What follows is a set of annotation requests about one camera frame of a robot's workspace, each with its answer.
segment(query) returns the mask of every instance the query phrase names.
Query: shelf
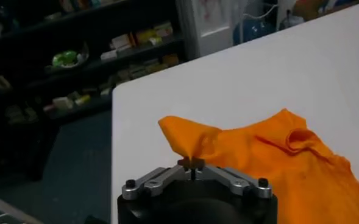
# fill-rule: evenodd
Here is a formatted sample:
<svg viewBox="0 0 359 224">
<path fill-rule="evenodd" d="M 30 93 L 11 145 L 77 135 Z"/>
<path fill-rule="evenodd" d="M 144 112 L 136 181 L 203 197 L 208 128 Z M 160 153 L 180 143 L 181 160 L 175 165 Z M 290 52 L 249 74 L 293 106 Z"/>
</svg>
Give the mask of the shelf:
<svg viewBox="0 0 359 224">
<path fill-rule="evenodd" d="M 114 59 L 101 60 L 99 59 L 89 59 L 85 65 L 82 65 L 79 68 L 74 68 L 70 70 L 54 71 L 46 74 L 47 78 L 43 80 L 37 80 L 29 83 L 26 86 L 26 89 L 41 89 L 45 85 L 51 85 L 53 83 L 59 82 L 61 80 L 66 80 L 70 78 L 81 78 L 81 73 L 87 73 L 94 71 L 96 69 L 105 69 L 112 68 L 116 65 L 123 63 L 126 60 L 131 60 L 133 58 L 142 57 L 146 54 L 154 53 L 157 51 L 163 51 L 167 47 L 173 46 L 174 44 L 179 44 L 183 41 L 181 34 L 174 34 L 170 37 L 164 37 L 163 41 L 155 46 L 151 44 L 146 44 L 139 47 L 134 47 L 130 49 L 123 50 L 118 53 L 118 56 Z"/>
<path fill-rule="evenodd" d="M 116 7 L 122 6 L 124 4 L 131 3 L 131 2 L 134 2 L 134 1 L 137 1 L 137 0 L 119 0 L 119 1 L 115 1 L 115 2 L 110 3 L 110 4 L 102 5 L 102 6 L 97 7 L 97 8 L 91 8 L 91 9 L 81 10 L 81 11 L 78 11 L 78 12 L 72 12 L 72 13 L 64 15 L 64 16 L 58 18 L 58 19 L 47 20 L 47 21 L 44 20 L 43 22 L 40 22 L 40 23 L 38 23 L 36 25 L 28 26 L 28 27 L 22 27 L 17 31 L 3 34 L 2 36 L 0 36 L 0 43 L 2 41 L 5 41 L 5 40 L 11 40 L 13 38 L 28 35 L 30 33 L 33 33 L 33 32 L 39 31 L 39 30 L 54 27 L 54 26 L 57 26 L 57 25 L 59 25 L 61 23 L 67 23 L 67 22 L 70 22 L 72 20 L 84 17 L 84 16 L 88 16 L 88 15 L 92 15 L 92 14 L 96 14 L 96 13 L 102 13 L 105 10 L 111 10 L 111 9 L 116 8 Z"/>
<path fill-rule="evenodd" d="M 97 111 L 108 110 L 112 107 L 112 95 L 92 97 L 91 100 L 81 106 L 74 105 L 70 110 L 53 110 L 48 112 L 50 120 L 64 123 L 74 121 L 79 117 L 93 114 Z"/>
</svg>

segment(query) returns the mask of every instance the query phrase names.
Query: white tabletop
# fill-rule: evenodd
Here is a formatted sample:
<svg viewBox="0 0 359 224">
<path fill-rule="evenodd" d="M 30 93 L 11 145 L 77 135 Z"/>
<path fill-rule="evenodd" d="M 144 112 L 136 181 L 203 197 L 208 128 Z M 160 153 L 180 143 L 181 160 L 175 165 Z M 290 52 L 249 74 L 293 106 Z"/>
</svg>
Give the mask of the white tabletop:
<svg viewBox="0 0 359 224">
<path fill-rule="evenodd" d="M 306 118 L 359 179 L 359 5 L 114 89 L 112 223 L 127 179 L 179 159 L 159 119 L 236 128 L 282 108 Z"/>
</svg>

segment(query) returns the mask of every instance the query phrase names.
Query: cloth fold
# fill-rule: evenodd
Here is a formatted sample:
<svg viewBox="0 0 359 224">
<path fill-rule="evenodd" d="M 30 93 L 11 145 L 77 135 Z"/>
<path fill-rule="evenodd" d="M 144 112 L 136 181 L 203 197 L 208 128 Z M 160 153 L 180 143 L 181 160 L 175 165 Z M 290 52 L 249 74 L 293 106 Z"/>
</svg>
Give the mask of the cloth fold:
<svg viewBox="0 0 359 224">
<path fill-rule="evenodd" d="M 286 109 L 233 130 L 174 116 L 159 125 L 182 156 L 269 179 L 279 199 L 279 223 L 359 223 L 359 182 L 350 163 Z"/>
</svg>

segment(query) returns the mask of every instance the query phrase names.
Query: screw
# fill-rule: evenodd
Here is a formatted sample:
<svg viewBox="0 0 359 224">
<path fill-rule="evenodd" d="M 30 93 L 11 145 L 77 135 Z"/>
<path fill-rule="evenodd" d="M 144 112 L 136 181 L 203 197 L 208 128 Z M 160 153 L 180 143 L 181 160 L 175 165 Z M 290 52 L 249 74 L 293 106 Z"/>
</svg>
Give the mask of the screw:
<svg viewBox="0 0 359 224">
<path fill-rule="evenodd" d="M 127 180 L 125 182 L 125 187 L 126 188 L 134 188 L 136 186 L 136 181 L 131 179 L 131 180 Z"/>
<path fill-rule="evenodd" d="M 157 184 L 158 184 L 158 182 L 154 181 L 154 180 L 151 180 L 150 182 L 148 182 L 148 185 L 150 185 L 150 186 L 155 186 Z"/>
<path fill-rule="evenodd" d="M 260 187 L 268 187 L 269 186 L 269 181 L 266 178 L 259 178 L 258 180 L 258 185 Z"/>
<path fill-rule="evenodd" d="M 238 187 L 241 187 L 242 184 L 243 184 L 242 181 L 235 181 L 235 185 L 237 185 Z"/>
</svg>

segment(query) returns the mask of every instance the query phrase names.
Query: blue carpet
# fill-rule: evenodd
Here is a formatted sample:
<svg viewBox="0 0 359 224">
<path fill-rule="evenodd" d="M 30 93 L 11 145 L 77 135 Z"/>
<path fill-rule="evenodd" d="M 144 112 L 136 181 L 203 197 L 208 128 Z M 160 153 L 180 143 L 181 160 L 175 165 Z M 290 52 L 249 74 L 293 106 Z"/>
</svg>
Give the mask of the blue carpet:
<svg viewBox="0 0 359 224">
<path fill-rule="evenodd" d="M 111 112 L 63 126 L 41 181 L 0 189 L 0 198 L 45 224 L 110 222 Z"/>
</svg>

